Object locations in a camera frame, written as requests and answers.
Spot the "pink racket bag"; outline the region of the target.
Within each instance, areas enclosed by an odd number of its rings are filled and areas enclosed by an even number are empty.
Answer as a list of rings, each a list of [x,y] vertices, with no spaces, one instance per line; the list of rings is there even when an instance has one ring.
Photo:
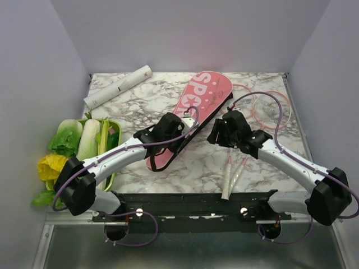
[[[147,159],[147,167],[154,172],[165,170],[190,141],[209,123],[231,98],[233,85],[230,79],[218,72],[203,71],[188,82],[173,113],[182,118],[189,106],[199,110],[199,126],[186,138],[176,142],[173,149],[162,150]]]

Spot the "white shuttlecock tube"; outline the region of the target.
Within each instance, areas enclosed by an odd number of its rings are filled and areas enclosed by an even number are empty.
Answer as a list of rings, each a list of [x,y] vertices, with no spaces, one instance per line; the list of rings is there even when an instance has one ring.
[[[148,65],[129,73],[125,77],[101,88],[97,92],[87,96],[84,99],[85,104],[89,109],[97,108],[98,106],[110,101],[116,96],[123,94],[125,91],[135,87],[143,81],[149,79],[153,75],[151,68]]]

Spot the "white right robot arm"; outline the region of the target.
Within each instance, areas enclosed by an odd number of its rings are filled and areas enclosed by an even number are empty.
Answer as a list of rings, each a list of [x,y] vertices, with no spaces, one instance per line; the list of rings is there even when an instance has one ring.
[[[277,213],[308,214],[318,223],[330,226],[351,204],[346,173],[340,168],[329,170],[286,150],[263,130],[251,130],[244,115],[233,110],[216,119],[207,138],[210,144],[237,148],[244,154],[281,170],[308,192],[272,194],[258,205],[259,215],[266,220]]]

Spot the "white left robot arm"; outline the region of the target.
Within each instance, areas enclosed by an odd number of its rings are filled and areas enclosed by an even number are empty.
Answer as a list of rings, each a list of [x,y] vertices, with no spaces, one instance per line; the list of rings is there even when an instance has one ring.
[[[94,210],[105,213],[112,221],[119,221],[125,213],[120,199],[97,186],[122,168],[183,140],[195,129],[198,120],[198,116],[192,117],[189,113],[183,118],[166,113],[157,124],[137,131],[126,142],[101,155],[83,161],[70,158],[54,186],[54,200],[61,200],[74,216]]]

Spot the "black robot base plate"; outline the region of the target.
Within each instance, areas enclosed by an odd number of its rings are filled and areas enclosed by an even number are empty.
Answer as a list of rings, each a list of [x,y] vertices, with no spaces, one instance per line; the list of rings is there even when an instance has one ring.
[[[229,200],[219,193],[123,193],[118,195],[119,212],[129,212],[129,217],[100,213],[93,222],[125,224],[132,233],[153,232],[154,221],[161,233],[254,233],[258,223],[273,226],[276,221],[291,219],[268,205],[274,193],[233,193]]]

